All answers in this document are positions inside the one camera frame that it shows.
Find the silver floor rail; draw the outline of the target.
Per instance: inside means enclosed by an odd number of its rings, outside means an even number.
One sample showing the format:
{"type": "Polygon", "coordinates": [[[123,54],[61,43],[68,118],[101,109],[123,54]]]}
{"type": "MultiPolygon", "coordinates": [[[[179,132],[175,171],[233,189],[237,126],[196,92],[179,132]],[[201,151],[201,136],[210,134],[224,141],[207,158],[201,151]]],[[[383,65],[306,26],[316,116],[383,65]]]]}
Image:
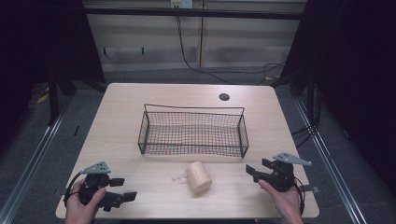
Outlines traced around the silver floor rail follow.
{"type": "Polygon", "coordinates": [[[65,101],[59,112],[59,115],[54,119],[51,125],[47,127],[43,137],[41,138],[38,146],[35,149],[35,153],[29,160],[26,168],[21,174],[21,177],[19,178],[16,187],[14,188],[14,190],[11,191],[9,197],[5,202],[4,207],[0,210],[0,224],[11,224],[21,205],[24,196],[26,195],[27,190],[32,183],[32,180],[38,170],[39,165],[47,154],[50,144],[63,122],[64,115],[70,107],[72,101],[72,98],[68,98],[65,101]]]}
{"type": "Polygon", "coordinates": [[[332,158],[332,155],[318,129],[315,128],[309,120],[303,100],[297,98],[294,102],[352,222],[354,224],[368,224],[360,206],[358,205],[345,179],[341,175],[340,170],[332,158]]]}

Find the person's left hand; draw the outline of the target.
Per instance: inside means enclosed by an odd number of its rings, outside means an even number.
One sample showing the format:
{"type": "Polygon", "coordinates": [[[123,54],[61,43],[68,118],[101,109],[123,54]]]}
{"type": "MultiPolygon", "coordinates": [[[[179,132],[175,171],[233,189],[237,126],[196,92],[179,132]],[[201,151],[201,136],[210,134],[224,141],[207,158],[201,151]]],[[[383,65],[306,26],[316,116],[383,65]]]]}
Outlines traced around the person's left hand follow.
{"type": "Polygon", "coordinates": [[[78,196],[80,187],[84,182],[85,180],[81,179],[72,188],[73,195],[69,197],[66,203],[64,224],[91,224],[100,208],[99,202],[106,195],[106,189],[97,190],[91,201],[84,205],[80,202],[78,196]]]}

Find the black curtain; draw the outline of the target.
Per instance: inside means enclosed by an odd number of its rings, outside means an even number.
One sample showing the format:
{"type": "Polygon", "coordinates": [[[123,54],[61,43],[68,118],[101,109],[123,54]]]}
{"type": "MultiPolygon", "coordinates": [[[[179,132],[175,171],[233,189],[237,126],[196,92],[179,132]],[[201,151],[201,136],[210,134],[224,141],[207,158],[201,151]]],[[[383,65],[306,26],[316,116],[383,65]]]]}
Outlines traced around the black curtain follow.
{"type": "Polygon", "coordinates": [[[306,0],[281,79],[318,85],[396,198],[396,0],[306,0]]]}
{"type": "Polygon", "coordinates": [[[0,153],[7,151],[33,86],[105,81],[82,0],[0,0],[0,153]]]}

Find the light wooden cylinder block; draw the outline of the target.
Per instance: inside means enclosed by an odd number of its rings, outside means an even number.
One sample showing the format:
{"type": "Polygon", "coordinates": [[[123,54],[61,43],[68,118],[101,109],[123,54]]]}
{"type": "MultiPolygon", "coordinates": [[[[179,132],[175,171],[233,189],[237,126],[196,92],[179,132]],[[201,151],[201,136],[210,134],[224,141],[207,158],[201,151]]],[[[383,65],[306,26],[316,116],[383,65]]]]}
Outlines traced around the light wooden cylinder block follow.
{"type": "Polygon", "coordinates": [[[200,161],[191,163],[186,170],[186,174],[194,196],[205,193],[212,185],[212,179],[200,161]]]}

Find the black wire mesh basket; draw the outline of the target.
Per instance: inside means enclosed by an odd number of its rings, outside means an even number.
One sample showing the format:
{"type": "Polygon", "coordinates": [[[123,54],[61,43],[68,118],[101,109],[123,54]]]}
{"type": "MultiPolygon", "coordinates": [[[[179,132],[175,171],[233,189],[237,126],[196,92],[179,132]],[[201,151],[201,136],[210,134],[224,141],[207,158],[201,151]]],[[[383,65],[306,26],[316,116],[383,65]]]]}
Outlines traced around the black wire mesh basket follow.
{"type": "Polygon", "coordinates": [[[145,104],[139,150],[143,155],[243,158],[249,148],[244,112],[243,107],[145,104]]]}

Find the black metal stand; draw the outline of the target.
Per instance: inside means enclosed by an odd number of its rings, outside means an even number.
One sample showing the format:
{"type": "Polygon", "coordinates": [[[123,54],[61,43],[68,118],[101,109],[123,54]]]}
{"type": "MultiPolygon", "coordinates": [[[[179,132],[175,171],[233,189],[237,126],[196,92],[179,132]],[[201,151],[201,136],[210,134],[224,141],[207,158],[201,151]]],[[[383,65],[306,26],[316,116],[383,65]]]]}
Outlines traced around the black metal stand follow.
{"type": "Polygon", "coordinates": [[[54,72],[49,74],[49,107],[49,126],[51,126],[59,116],[58,89],[54,72]]]}

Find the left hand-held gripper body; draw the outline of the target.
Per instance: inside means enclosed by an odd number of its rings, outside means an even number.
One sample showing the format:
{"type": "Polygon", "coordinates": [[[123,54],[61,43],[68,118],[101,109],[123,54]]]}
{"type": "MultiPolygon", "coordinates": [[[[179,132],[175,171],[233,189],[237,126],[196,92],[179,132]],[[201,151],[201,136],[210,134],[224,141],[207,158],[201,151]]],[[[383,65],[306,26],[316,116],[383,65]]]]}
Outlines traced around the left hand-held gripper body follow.
{"type": "MultiPolygon", "coordinates": [[[[109,176],[111,171],[104,161],[99,161],[81,172],[86,177],[83,186],[78,192],[78,196],[80,202],[87,205],[97,190],[109,186],[109,180],[112,179],[109,176]]],[[[123,203],[123,194],[107,191],[104,198],[99,202],[99,206],[109,212],[113,207],[119,208],[123,203]]]]}

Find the black horizontal frame bar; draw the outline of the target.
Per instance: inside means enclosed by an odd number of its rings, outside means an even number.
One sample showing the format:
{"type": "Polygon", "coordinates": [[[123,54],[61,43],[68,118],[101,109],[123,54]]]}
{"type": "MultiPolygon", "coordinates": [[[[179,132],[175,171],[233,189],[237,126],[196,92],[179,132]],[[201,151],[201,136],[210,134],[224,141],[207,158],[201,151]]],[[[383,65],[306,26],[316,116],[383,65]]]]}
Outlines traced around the black horizontal frame bar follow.
{"type": "Polygon", "coordinates": [[[237,18],[237,19],[268,19],[268,20],[294,20],[304,17],[297,12],[267,12],[267,11],[241,11],[217,9],[175,9],[175,8],[145,8],[145,7],[84,7],[86,14],[102,15],[141,15],[141,16],[178,16],[178,17],[208,17],[208,18],[237,18]]]}

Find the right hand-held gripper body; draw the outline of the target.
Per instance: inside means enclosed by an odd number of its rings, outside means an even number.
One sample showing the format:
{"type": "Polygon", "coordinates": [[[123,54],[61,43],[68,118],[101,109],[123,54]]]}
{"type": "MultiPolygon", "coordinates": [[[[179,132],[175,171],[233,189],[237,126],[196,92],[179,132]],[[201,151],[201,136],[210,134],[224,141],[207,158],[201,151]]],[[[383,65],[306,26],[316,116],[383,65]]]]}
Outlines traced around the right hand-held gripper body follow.
{"type": "Polygon", "coordinates": [[[264,180],[268,182],[274,189],[279,192],[285,192],[294,186],[294,164],[300,164],[303,166],[311,166],[311,161],[303,160],[296,157],[288,152],[282,152],[273,157],[271,161],[273,163],[273,168],[271,174],[257,171],[259,173],[258,177],[253,177],[254,182],[259,180],[264,180]]]}

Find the white wall power outlet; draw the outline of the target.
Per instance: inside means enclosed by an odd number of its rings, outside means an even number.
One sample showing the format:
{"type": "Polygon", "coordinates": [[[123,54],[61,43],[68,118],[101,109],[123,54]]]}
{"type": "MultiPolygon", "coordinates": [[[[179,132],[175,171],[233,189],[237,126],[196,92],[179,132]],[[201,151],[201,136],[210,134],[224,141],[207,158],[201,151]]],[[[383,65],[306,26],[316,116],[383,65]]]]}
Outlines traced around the white wall power outlet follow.
{"type": "Polygon", "coordinates": [[[171,6],[171,8],[192,9],[193,1],[192,0],[170,0],[170,6],[171,6]]]}

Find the person's right hand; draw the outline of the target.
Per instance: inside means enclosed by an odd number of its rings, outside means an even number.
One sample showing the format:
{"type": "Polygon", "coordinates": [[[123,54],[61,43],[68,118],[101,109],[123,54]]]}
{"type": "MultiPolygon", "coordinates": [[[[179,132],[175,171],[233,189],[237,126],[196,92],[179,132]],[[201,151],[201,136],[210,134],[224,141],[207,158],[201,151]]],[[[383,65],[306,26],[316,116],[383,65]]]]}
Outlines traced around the person's right hand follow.
{"type": "Polygon", "coordinates": [[[291,187],[285,192],[279,192],[264,180],[260,180],[258,184],[272,197],[282,224],[304,224],[297,188],[291,187]]]}

